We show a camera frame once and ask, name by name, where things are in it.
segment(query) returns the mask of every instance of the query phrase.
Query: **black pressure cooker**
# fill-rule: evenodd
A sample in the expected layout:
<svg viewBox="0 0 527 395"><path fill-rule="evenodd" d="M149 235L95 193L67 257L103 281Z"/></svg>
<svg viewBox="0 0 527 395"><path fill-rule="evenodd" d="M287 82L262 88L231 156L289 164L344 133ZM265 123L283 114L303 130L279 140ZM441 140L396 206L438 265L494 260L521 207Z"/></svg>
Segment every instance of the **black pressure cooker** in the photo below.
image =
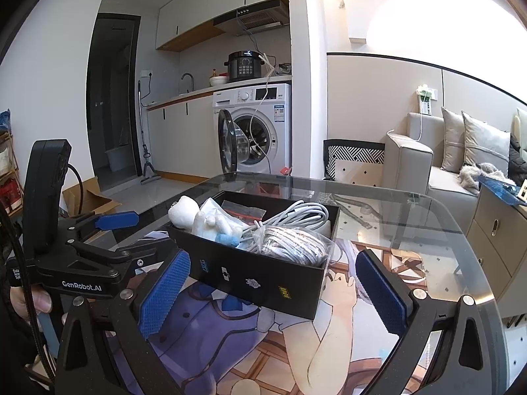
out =
<svg viewBox="0 0 527 395"><path fill-rule="evenodd" d="M261 78L263 64L258 52L242 50L230 54L225 66L229 67L229 81L240 81Z"/></svg>

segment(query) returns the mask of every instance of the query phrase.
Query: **textured blue pad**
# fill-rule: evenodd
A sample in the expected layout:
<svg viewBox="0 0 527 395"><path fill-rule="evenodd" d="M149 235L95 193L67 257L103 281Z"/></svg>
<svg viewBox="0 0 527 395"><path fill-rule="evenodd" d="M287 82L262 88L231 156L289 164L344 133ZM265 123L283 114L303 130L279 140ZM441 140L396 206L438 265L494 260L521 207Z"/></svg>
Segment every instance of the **textured blue pad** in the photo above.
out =
<svg viewBox="0 0 527 395"><path fill-rule="evenodd" d="M405 304L364 252L357 255L355 271L388 332L402 336L406 329Z"/></svg>
<svg viewBox="0 0 527 395"><path fill-rule="evenodd" d="M139 215L135 212L120 212L118 214L102 215L96 221L96 228L102 231L117 228L133 227L139 222Z"/></svg>
<svg viewBox="0 0 527 395"><path fill-rule="evenodd" d="M182 250L159 278L141 306L139 331L145 340L150 334L159 332L189 274L190 257Z"/></svg>

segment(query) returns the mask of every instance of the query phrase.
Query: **nightstand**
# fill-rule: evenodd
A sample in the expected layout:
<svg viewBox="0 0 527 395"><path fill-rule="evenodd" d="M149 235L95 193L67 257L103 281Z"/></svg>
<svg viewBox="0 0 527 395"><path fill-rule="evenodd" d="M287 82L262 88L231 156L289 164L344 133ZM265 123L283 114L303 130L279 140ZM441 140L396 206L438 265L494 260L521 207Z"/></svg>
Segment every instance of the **nightstand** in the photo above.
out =
<svg viewBox="0 0 527 395"><path fill-rule="evenodd" d="M482 185L466 238L502 318L527 312L527 208L505 204Z"/></svg>

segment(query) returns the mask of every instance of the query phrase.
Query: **range hood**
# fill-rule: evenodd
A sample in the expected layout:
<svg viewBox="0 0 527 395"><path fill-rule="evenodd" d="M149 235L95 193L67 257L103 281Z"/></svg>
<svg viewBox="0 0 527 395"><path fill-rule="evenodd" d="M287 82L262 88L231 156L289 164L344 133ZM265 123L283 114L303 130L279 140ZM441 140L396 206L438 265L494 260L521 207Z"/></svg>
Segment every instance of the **range hood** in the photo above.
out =
<svg viewBox="0 0 527 395"><path fill-rule="evenodd" d="M289 25L289 7L282 0L269 0L222 14L213 20L216 28L235 36L259 33Z"/></svg>

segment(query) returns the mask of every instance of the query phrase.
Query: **sticker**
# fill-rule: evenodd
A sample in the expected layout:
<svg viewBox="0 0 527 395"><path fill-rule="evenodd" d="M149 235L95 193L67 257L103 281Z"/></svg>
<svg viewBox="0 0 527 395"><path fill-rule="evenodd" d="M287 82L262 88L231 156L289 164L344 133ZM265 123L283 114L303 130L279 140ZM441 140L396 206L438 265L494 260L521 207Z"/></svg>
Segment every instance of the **sticker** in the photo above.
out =
<svg viewBox="0 0 527 395"><path fill-rule="evenodd" d="M229 281L229 272L226 268L221 268L221 272L223 273L223 279L225 279L227 282Z"/></svg>
<svg viewBox="0 0 527 395"><path fill-rule="evenodd" d="M201 264L203 271L209 273L209 266L207 266L207 262L205 260L200 260L199 263Z"/></svg>
<svg viewBox="0 0 527 395"><path fill-rule="evenodd" d="M278 287L280 289L280 293L282 294L282 297L284 299L291 299L291 296L289 295L289 291L287 291L287 288L284 288L283 286Z"/></svg>
<svg viewBox="0 0 527 395"><path fill-rule="evenodd" d="M284 105L275 105L275 121L286 121L286 109Z"/></svg>
<svg viewBox="0 0 527 395"><path fill-rule="evenodd" d="M259 288L261 285L255 280L255 279L245 279L247 282L247 285L249 285L252 288Z"/></svg>

